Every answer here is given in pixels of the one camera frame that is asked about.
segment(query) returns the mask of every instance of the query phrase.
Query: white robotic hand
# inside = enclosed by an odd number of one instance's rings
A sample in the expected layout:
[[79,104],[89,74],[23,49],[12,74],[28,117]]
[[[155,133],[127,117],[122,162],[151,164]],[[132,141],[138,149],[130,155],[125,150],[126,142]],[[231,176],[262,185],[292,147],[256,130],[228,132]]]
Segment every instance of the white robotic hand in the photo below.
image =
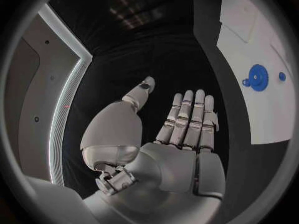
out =
[[[81,149],[87,166],[100,172],[100,191],[87,202],[104,201],[95,211],[100,221],[99,213],[113,207],[134,223],[207,223],[225,190],[223,166],[213,153],[219,129],[214,98],[198,90],[193,103],[192,91],[176,94],[156,140],[141,147],[136,112],[153,88],[153,78],[146,78],[88,126]],[[105,220],[116,222],[114,215]]]

